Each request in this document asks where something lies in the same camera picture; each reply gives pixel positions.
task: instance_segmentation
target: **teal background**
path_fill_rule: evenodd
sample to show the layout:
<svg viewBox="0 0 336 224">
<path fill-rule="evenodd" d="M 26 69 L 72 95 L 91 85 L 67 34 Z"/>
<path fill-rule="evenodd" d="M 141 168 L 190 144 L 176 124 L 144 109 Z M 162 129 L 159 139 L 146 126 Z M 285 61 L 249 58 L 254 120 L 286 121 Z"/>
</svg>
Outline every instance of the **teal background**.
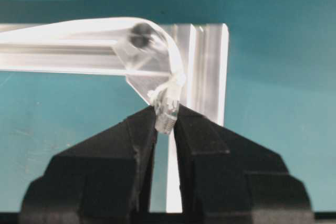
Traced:
<svg viewBox="0 0 336 224">
<path fill-rule="evenodd" d="M 0 0 L 1 23 L 109 16 L 226 23 L 225 126 L 280 153 L 314 210 L 336 210 L 335 0 Z M 52 153 L 144 106 L 123 78 L 0 73 L 0 211 L 19 209 Z M 165 194 L 160 142 L 156 210 Z"/>
</svg>

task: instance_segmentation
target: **blue wall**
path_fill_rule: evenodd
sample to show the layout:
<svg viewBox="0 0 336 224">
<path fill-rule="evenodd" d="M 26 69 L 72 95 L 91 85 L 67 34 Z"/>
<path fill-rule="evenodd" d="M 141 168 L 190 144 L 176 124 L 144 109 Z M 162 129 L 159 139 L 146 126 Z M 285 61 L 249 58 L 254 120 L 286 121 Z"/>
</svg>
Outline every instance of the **blue wall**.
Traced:
<svg viewBox="0 0 336 224">
<path fill-rule="evenodd" d="M 106 16 L 226 23 L 225 125 L 279 152 L 306 183 L 315 210 L 336 210 L 335 0 L 0 0 L 2 23 Z M 8 199 L 0 210 L 18 209 L 28 178 L 50 158 L 45 151 L 58 152 L 144 107 L 122 79 L 109 77 L 0 73 L 0 92 L 0 189 Z M 29 162 L 30 175 L 11 169 L 26 170 Z"/>
</svg>

